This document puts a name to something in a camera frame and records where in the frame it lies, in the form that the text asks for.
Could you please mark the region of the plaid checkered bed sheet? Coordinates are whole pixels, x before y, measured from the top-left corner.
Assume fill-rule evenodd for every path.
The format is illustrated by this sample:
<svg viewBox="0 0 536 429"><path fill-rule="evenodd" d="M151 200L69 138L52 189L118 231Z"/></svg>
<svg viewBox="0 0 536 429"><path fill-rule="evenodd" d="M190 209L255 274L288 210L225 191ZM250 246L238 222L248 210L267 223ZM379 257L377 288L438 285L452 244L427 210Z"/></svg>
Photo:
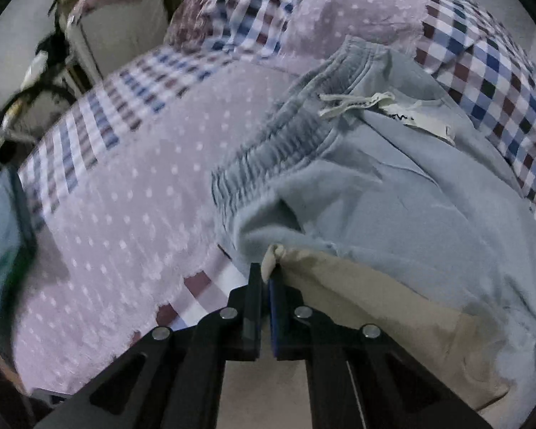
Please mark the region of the plaid checkered bed sheet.
<svg viewBox="0 0 536 429"><path fill-rule="evenodd" d="M210 175L295 78L164 45L46 134L20 170L38 239L13 334L26 388L75 392L154 327L192 326L245 283L216 240Z"/></svg>

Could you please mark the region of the khaki beige garment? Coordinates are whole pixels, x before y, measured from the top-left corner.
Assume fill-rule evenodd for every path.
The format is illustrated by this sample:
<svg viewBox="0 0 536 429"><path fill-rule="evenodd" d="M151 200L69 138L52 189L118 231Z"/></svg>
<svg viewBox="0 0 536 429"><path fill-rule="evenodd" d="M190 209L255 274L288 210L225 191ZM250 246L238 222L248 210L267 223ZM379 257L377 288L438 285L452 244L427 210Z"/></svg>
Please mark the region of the khaki beige garment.
<svg viewBox="0 0 536 429"><path fill-rule="evenodd" d="M482 318L443 307L390 276L324 252L270 246L264 282L283 279L307 303L340 325L375 324L475 411L493 406L510 385L496 369L502 340ZM231 362L219 404L220 428L308 428L309 391L303 361L280 361L261 347L256 363Z"/></svg>

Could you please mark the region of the light blue sweatpants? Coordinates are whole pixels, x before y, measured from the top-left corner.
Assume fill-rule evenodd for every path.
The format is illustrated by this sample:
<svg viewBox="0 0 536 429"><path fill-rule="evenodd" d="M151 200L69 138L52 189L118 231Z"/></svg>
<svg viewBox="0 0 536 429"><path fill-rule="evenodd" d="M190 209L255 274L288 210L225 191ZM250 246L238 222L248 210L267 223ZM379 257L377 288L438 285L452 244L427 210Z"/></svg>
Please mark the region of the light blue sweatpants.
<svg viewBox="0 0 536 429"><path fill-rule="evenodd" d="M482 318L502 340L502 400L477 411L518 428L536 407L536 221L511 167L431 75L349 37L271 109L212 175L233 262L272 245L380 271Z"/></svg>

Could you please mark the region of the dark teal garment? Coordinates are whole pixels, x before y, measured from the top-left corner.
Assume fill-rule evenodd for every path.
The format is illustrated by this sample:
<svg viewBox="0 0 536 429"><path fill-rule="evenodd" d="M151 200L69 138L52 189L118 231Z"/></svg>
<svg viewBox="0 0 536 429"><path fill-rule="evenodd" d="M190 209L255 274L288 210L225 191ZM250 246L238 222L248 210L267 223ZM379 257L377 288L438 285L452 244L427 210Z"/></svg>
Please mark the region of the dark teal garment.
<svg viewBox="0 0 536 429"><path fill-rule="evenodd" d="M26 194L15 168L0 172L0 353L12 354L15 309L33 264L36 241Z"/></svg>

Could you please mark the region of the plaid folded quilt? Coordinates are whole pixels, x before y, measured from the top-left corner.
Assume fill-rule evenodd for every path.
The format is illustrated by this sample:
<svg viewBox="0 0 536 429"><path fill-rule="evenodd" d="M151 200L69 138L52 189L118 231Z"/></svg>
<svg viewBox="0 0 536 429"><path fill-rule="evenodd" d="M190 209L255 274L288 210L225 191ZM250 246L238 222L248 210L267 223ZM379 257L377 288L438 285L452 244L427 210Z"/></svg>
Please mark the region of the plaid folded quilt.
<svg viewBox="0 0 536 429"><path fill-rule="evenodd" d="M348 36L432 75L511 165L536 218L536 64L473 0L184 0L164 40L185 52L319 60Z"/></svg>

